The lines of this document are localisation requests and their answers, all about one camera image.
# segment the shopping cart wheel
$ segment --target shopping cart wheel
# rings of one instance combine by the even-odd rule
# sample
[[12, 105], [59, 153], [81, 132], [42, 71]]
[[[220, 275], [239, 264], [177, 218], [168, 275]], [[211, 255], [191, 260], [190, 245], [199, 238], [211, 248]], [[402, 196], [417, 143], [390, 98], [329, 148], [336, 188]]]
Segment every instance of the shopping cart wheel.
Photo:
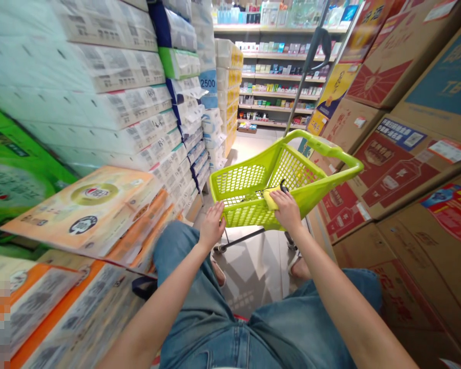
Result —
[[287, 238], [287, 247], [289, 250], [297, 251], [297, 246], [292, 237], [289, 235], [287, 231], [285, 231], [285, 237]]
[[214, 247], [214, 253], [216, 253], [217, 255], [221, 255], [223, 254], [224, 252], [227, 251], [227, 247], [226, 246], [223, 246], [223, 245], [218, 245], [218, 246], [215, 246]]

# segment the tiled floor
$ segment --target tiled floor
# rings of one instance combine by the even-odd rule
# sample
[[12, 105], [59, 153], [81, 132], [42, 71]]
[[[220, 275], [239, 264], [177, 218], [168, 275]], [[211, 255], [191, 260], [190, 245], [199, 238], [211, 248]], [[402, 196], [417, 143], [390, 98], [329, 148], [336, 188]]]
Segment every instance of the tiled floor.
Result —
[[[259, 127], [256, 134], [238, 132], [227, 164], [236, 164], [259, 154], [281, 138], [283, 132], [283, 129], [272, 127]], [[291, 145], [297, 148], [300, 140], [296, 141]], [[205, 194], [203, 199], [203, 208], [195, 220], [196, 228], [200, 227], [213, 204], [210, 194]], [[226, 233], [229, 241], [233, 241], [259, 228], [227, 228]], [[222, 242], [227, 242], [225, 233]], [[214, 255], [227, 276], [222, 291], [234, 313], [249, 318], [256, 308], [287, 296], [296, 282], [290, 281], [287, 270], [293, 256], [294, 252], [287, 248], [285, 235], [279, 231], [267, 231], [230, 247], [222, 255]]]

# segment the store shelf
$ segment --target store shelf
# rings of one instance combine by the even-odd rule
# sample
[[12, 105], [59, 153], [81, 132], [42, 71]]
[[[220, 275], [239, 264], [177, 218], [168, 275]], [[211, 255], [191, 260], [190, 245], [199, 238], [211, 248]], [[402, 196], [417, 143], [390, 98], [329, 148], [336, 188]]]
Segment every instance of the store shelf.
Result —
[[[243, 52], [248, 59], [275, 59], [275, 60], [306, 60], [306, 54], [284, 54], [284, 53], [248, 53]], [[332, 56], [329, 62], [334, 62], [335, 56]], [[322, 62], [324, 56], [314, 57], [316, 62]]]
[[[302, 78], [301, 75], [294, 74], [272, 74], [272, 73], [242, 73], [243, 78], [256, 78], [256, 79], [275, 79], [275, 80], [292, 80], [299, 82]], [[326, 82], [326, 78], [312, 78], [306, 77], [305, 82]]]
[[[307, 34], [314, 33], [316, 28], [277, 28], [254, 24], [214, 25], [215, 33], [286, 33], [286, 34]], [[329, 33], [347, 33], [348, 28], [327, 28]]]
[[[253, 91], [253, 92], [239, 92], [240, 95], [252, 95], [252, 96], [264, 96], [264, 97], [276, 97], [276, 98], [291, 98], [295, 99], [295, 94], [285, 94], [279, 92], [261, 92], [261, 91]], [[301, 95], [299, 97], [300, 100], [319, 100], [320, 95]]]
[[[267, 127], [279, 127], [279, 128], [285, 128], [287, 127], [286, 122], [264, 122], [261, 120], [247, 120], [247, 119], [238, 119], [237, 123], [251, 123], [251, 124], [256, 124], [257, 126], [267, 126]], [[300, 125], [290, 125], [290, 128], [295, 128], [295, 129], [306, 129], [306, 126], [300, 126]]]
[[[276, 106], [264, 106], [264, 105], [245, 105], [239, 104], [241, 109], [255, 109], [255, 110], [267, 110], [267, 111], [278, 111], [282, 113], [290, 113], [292, 111], [291, 108], [281, 108]], [[296, 113], [298, 114], [312, 114], [314, 110], [310, 109], [296, 109]]]

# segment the yellow sponge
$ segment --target yellow sponge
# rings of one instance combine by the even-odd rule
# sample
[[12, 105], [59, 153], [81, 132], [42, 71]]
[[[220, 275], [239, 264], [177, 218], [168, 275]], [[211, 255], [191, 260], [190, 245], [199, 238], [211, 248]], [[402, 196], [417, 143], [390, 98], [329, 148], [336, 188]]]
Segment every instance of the yellow sponge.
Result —
[[266, 204], [270, 210], [278, 210], [277, 203], [270, 196], [270, 192], [273, 191], [280, 191], [280, 186], [263, 190], [263, 198], [265, 199]]

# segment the shopping cart handle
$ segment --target shopping cart handle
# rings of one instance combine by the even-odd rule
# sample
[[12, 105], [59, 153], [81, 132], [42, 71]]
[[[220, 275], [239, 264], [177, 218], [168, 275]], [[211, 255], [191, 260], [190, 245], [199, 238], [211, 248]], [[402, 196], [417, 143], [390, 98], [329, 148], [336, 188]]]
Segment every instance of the shopping cart handle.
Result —
[[317, 151], [321, 155], [335, 157], [343, 161], [348, 165], [349, 168], [353, 169], [353, 172], [355, 173], [358, 173], [364, 169], [364, 164], [360, 160], [344, 152], [341, 147], [328, 141], [326, 138], [314, 136], [307, 131], [294, 130], [286, 135], [283, 140], [285, 143], [288, 143], [297, 137], [305, 138], [309, 146], [311, 146], [313, 150]]

